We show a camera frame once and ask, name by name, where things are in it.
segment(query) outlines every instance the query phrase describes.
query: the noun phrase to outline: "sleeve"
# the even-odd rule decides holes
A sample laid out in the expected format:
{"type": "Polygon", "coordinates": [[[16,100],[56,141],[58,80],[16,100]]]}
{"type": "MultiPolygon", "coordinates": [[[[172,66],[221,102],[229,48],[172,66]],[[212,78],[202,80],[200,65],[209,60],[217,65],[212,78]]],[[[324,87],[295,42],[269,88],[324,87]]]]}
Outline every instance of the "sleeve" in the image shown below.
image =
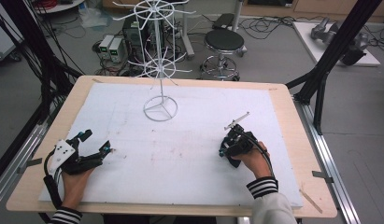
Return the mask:
{"type": "Polygon", "coordinates": [[[60,207],[51,218],[50,224],[79,224],[83,215],[67,207],[60,207]]]}
{"type": "Polygon", "coordinates": [[[252,208],[251,223],[294,223],[291,205],[288,199],[278,193],[277,181],[268,176],[252,181],[247,185],[255,202],[252,208]]]}

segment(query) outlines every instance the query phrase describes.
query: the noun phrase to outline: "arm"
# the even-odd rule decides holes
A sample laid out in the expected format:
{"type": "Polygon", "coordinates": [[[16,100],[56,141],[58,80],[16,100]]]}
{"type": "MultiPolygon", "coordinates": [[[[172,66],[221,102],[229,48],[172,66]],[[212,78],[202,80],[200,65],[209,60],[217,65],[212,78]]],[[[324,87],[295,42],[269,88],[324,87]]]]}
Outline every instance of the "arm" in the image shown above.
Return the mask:
{"type": "MultiPolygon", "coordinates": [[[[267,150],[262,142],[259,145],[267,150]]],[[[256,180],[247,184],[255,202],[252,208],[252,223],[296,223],[288,199],[278,193],[276,179],[261,152],[253,148],[248,154],[233,157],[241,160],[255,174],[256,180]]]]}
{"type": "Polygon", "coordinates": [[[76,209],[83,198],[87,181],[93,169],[79,175],[69,175],[63,173],[64,181],[64,201],[62,206],[51,218],[53,224],[72,223],[79,224],[82,214],[76,209]]]}

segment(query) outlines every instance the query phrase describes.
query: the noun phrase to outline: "wooden table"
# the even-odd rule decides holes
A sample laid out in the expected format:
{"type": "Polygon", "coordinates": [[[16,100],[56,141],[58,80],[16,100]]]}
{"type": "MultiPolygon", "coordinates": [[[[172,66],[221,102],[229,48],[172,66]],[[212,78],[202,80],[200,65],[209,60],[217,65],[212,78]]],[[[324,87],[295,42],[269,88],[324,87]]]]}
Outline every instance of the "wooden table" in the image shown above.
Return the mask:
{"type": "MultiPolygon", "coordinates": [[[[293,171],[299,185],[304,206],[294,209],[296,217],[335,217],[337,211],[331,193],[324,179],[316,178],[312,171],[320,171],[313,149],[308,141],[293,100],[285,85],[270,83],[223,82],[207,80],[177,79],[179,86],[215,87],[267,90],[270,94],[284,142],[291,159],[293,171]]],[[[34,159],[46,158],[59,139],[68,135],[89,90],[94,83],[149,84],[149,78],[127,77],[80,77],[66,99],[55,121],[52,123],[34,159]]],[[[169,80],[164,85],[173,85],[169,80]]],[[[55,211],[52,203],[38,200],[43,183],[43,164],[28,167],[7,202],[10,211],[49,212],[55,211]]],[[[87,213],[123,213],[152,215],[197,215],[248,217],[248,206],[215,205],[167,205],[167,204],[129,204],[129,203],[82,203],[79,211],[87,213]]]]}

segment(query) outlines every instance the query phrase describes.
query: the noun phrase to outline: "floor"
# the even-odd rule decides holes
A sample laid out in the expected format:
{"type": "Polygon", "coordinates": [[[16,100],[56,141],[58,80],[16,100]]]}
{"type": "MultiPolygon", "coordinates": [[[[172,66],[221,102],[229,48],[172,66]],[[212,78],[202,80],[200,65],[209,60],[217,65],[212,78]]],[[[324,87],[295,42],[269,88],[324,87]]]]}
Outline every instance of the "floor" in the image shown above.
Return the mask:
{"type": "MultiPolygon", "coordinates": [[[[107,26],[81,28],[76,10],[52,16],[54,26],[63,30],[58,39],[63,49],[85,74],[93,75],[100,69],[99,59],[92,45],[104,35],[116,34],[121,21],[109,21],[107,26]]],[[[211,54],[204,48],[204,37],[211,24],[204,17],[195,16],[189,27],[195,57],[179,63],[179,69],[192,69],[190,73],[175,74],[174,78],[200,76],[201,62],[211,54]]],[[[371,26],[372,31],[381,25],[371,26]]],[[[248,52],[244,57],[233,56],[245,82],[287,83],[314,67],[297,33],[290,27],[279,26],[266,39],[267,34],[248,35],[248,52]]],[[[48,39],[55,53],[58,50],[48,39]]],[[[345,183],[361,223],[384,223],[384,51],[369,47],[381,62],[378,67],[336,66],[327,80],[322,115],[322,131],[334,157],[337,169],[345,183]]],[[[0,157],[11,144],[40,102],[40,84],[25,62],[0,62],[0,157]]],[[[297,93],[300,87],[290,90],[297,93]]],[[[11,189],[0,202],[0,223],[38,223],[37,214],[9,212],[6,201],[11,189]]],[[[166,217],[160,223],[170,223],[166,217]]],[[[102,223],[100,215],[86,214],[82,223],[102,223]]],[[[233,217],[220,217],[219,223],[235,223],[233,217]]],[[[344,223],[339,214],[335,218],[305,218],[304,223],[344,223]]]]}

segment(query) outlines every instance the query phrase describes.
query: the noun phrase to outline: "stool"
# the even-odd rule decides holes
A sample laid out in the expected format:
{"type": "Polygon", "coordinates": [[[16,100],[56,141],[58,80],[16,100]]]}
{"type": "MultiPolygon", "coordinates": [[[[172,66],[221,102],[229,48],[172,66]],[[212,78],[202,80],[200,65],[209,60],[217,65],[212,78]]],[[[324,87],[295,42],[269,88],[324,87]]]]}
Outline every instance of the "stool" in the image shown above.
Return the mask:
{"type": "Polygon", "coordinates": [[[200,79],[203,79],[203,74],[209,74],[221,80],[230,77],[233,81],[238,81],[240,75],[236,70],[235,61],[224,54],[238,53],[242,56],[244,38],[236,32],[223,29],[208,32],[204,42],[206,47],[218,53],[218,56],[210,56],[200,65],[200,79]]]}

